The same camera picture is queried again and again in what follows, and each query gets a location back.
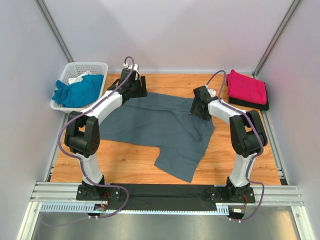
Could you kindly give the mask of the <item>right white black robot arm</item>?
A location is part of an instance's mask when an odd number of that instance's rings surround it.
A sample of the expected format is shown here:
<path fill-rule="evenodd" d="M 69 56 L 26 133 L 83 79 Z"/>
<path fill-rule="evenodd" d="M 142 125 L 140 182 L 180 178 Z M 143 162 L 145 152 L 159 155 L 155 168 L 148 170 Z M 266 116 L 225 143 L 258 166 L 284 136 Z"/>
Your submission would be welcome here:
<path fill-rule="evenodd" d="M 245 111 L 219 97 L 212 97 L 206 86 L 193 90 L 190 114 L 209 121 L 217 117 L 230 127 L 231 145 L 236 153 L 234 166 L 227 178 L 225 196 L 231 202 L 242 198 L 250 187 L 250 174 L 255 158 L 268 143 L 261 117 L 256 110 Z"/>

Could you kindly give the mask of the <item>grey-blue t-shirt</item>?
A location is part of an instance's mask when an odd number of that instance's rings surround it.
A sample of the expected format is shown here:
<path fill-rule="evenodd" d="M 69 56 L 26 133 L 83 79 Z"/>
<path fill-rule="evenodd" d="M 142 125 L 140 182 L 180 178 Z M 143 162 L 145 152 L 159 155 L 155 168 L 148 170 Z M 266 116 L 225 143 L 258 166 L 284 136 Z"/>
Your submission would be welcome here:
<path fill-rule="evenodd" d="M 190 183 L 215 130 L 190 114 L 193 100 L 150 92 L 131 98 L 99 125 L 102 140 L 158 147 L 155 166 Z"/>

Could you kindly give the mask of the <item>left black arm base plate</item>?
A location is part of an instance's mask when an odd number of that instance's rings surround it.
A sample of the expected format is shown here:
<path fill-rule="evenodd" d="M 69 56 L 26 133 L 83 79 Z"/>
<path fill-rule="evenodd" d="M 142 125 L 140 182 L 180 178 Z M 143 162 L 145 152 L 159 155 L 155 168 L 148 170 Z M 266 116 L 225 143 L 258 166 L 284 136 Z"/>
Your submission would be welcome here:
<path fill-rule="evenodd" d="M 99 187 L 95 185 L 79 185 L 76 193 L 78 201 L 119 201 L 121 189 Z"/>

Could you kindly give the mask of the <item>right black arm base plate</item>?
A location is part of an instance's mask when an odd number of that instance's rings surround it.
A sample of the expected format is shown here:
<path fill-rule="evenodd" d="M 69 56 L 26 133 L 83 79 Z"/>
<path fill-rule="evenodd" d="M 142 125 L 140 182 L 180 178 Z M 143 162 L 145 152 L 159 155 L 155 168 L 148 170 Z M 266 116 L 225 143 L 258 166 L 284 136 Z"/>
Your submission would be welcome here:
<path fill-rule="evenodd" d="M 256 202 L 252 187 L 210 186 L 205 190 L 213 203 L 253 204 Z"/>

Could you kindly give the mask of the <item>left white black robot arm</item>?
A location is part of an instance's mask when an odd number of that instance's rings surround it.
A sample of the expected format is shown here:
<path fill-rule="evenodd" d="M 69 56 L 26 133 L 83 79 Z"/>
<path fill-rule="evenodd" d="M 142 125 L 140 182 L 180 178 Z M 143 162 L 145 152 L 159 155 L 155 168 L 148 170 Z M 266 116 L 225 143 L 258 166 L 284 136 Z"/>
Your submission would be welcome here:
<path fill-rule="evenodd" d="M 148 95 L 146 77 L 133 64 L 122 69 L 118 78 L 107 89 L 101 99 L 81 112 L 72 111 L 66 124 L 64 144 L 71 151 L 70 156 L 78 159 L 82 172 L 82 182 L 78 194 L 99 201 L 107 188 L 98 165 L 97 150 L 100 146 L 100 124 L 114 110 L 133 98 Z"/>

